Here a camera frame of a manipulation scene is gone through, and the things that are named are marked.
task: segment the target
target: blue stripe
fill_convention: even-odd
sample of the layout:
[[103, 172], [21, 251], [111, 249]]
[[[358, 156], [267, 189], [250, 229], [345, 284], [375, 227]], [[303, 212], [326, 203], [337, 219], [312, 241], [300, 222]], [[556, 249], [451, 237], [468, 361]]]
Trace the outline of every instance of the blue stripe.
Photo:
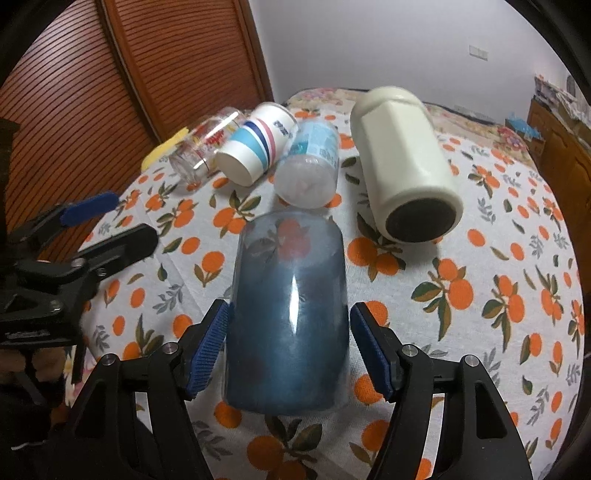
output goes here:
[[229, 140], [235, 140], [250, 148], [256, 154], [259, 160], [261, 160], [262, 169], [267, 169], [267, 157], [265, 156], [265, 152], [263, 152], [261, 144], [256, 139], [254, 133], [252, 133], [250, 130], [246, 128], [239, 128], [234, 132], [234, 134], [230, 137]]
[[[267, 158], [269, 159], [269, 162], [270, 162], [271, 161], [271, 154], [269, 153], [269, 145], [267, 145], [267, 139], [265, 138], [265, 135], [263, 134], [261, 129], [258, 128], [258, 125], [256, 123], [251, 122], [250, 120], [247, 120], [246, 122], [244, 122], [244, 126], [250, 128], [254, 133], [256, 133], [259, 140], [261, 140], [262, 146], [265, 147], [265, 151], [267, 152]], [[269, 164], [267, 163], [267, 166], [264, 167], [265, 171], [267, 170], [268, 167], [269, 167]]]

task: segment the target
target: bedsheet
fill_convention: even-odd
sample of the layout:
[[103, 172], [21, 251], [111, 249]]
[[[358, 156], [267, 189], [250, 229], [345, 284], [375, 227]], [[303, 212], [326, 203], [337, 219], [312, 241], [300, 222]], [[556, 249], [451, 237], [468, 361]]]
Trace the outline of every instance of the bedsheet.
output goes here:
[[[313, 109], [299, 106], [302, 94], [289, 104], [297, 117], [318, 115], [339, 130], [337, 193], [318, 214], [332, 217], [343, 232], [349, 305], [367, 302], [381, 325], [433, 358], [477, 355], [506, 401], [534, 479], [542, 478], [573, 414], [584, 333], [577, 264], [550, 188], [499, 149], [438, 134], [461, 184], [462, 220], [434, 242], [385, 244], [350, 136], [354, 100], [334, 89], [323, 95]], [[199, 188], [185, 186], [165, 158], [133, 182], [81, 248], [141, 222], [159, 231], [160, 244], [153, 258], [104, 281], [87, 305], [85, 378], [105, 353], [149, 355], [200, 322], [214, 299], [229, 298], [240, 231], [254, 216], [286, 207], [272, 182], [269, 175], [247, 189], [220, 174]], [[372, 388], [353, 340], [350, 364], [346, 407], [269, 421], [223, 402], [219, 358], [210, 385], [187, 405], [213, 477], [365, 479], [393, 406]], [[69, 402], [80, 387], [69, 390]], [[441, 400], [432, 404], [418, 479], [430, 476], [436, 458]], [[140, 394], [137, 411], [149, 425]]]

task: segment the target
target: wooden cabinet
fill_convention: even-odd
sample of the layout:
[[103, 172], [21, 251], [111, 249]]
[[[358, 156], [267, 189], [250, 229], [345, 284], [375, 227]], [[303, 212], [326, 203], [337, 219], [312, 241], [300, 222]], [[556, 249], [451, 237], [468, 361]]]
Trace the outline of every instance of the wooden cabinet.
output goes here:
[[[272, 100], [246, 0], [75, 0], [0, 88], [16, 122], [6, 190], [8, 230], [56, 203], [139, 175], [160, 141], [204, 114]], [[94, 223], [45, 257], [78, 249]]]
[[546, 140], [542, 156], [534, 160], [564, 216], [583, 292], [591, 293], [591, 155], [535, 100], [531, 101], [528, 123]]

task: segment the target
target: blue handle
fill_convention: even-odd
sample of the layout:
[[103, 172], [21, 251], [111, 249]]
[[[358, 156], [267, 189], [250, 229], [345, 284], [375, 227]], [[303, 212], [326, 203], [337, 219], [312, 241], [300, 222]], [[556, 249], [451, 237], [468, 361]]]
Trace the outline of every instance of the blue handle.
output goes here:
[[119, 205], [119, 197], [115, 193], [99, 193], [68, 207], [61, 215], [60, 222], [63, 226], [80, 225], [91, 218], [115, 210], [117, 205]]

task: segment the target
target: cream-colored bottle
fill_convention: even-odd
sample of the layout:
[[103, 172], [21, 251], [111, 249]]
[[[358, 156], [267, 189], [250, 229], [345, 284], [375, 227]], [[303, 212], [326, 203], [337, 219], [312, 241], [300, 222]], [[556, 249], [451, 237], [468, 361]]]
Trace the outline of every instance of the cream-colored bottle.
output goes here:
[[397, 87], [371, 90], [353, 107], [350, 124], [384, 237], [425, 242], [458, 224], [463, 203], [456, 179], [417, 97]]

